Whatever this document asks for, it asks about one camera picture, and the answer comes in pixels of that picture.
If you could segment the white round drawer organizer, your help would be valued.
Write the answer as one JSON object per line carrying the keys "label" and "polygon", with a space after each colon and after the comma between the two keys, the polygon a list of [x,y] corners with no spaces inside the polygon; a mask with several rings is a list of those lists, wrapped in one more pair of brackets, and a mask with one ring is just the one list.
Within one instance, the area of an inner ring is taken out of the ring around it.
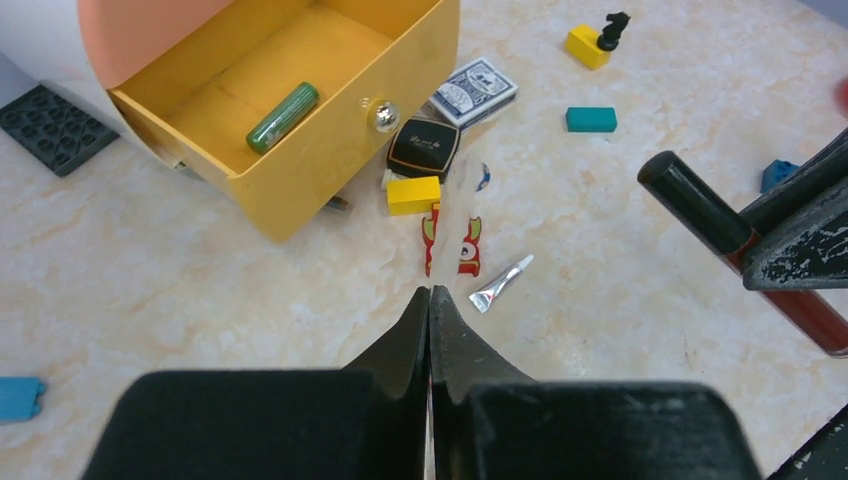
{"label": "white round drawer organizer", "polygon": [[[456,1],[5,1],[1,52],[282,242],[452,72]],[[270,151],[246,135],[300,83],[319,104]]]}

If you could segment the dark red lipstick tube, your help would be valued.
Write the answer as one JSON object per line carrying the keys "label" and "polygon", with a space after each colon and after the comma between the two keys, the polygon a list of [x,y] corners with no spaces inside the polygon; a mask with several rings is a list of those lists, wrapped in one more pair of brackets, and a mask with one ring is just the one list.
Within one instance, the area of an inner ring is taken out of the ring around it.
{"label": "dark red lipstick tube", "polygon": [[[761,236],[675,152],[663,151],[639,170],[637,180],[725,265],[740,274],[744,254]],[[834,358],[847,356],[847,320],[813,291],[765,291],[761,296]]]}

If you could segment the silver small tube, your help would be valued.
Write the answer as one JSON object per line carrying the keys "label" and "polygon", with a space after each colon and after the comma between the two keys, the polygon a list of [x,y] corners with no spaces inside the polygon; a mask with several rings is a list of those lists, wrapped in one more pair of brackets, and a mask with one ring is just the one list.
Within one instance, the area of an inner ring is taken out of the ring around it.
{"label": "silver small tube", "polygon": [[471,293],[468,297],[469,301],[481,314],[488,312],[502,292],[526,270],[534,259],[533,254],[528,254],[513,263],[485,286]]}

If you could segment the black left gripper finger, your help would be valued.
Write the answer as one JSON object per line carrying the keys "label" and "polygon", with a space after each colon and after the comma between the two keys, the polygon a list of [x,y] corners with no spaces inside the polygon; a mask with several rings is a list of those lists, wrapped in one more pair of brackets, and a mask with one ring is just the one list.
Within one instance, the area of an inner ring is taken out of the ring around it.
{"label": "black left gripper finger", "polygon": [[117,401],[87,479],[420,479],[431,293],[346,366],[167,370]]}
{"label": "black left gripper finger", "polygon": [[847,287],[847,181],[841,180],[744,256],[751,291]]}
{"label": "black left gripper finger", "polygon": [[741,217],[765,236],[808,203],[847,177],[847,130],[740,211]]}
{"label": "black left gripper finger", "polygon": [[440,479],[757,479],[739,421],[712,388],[677,381],[542,381],[462,318],[429,305]]}

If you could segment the green tube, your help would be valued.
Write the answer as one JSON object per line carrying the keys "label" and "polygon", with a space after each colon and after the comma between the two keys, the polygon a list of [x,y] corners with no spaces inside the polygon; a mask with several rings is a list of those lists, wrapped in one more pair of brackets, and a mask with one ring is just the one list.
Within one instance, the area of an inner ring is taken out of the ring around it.
{"label": "green tube", "polygon": [[248,147],[259,155],[266,154],[317,107],[319,100],[319,92],[311,83],[300,83],[246,135]]}

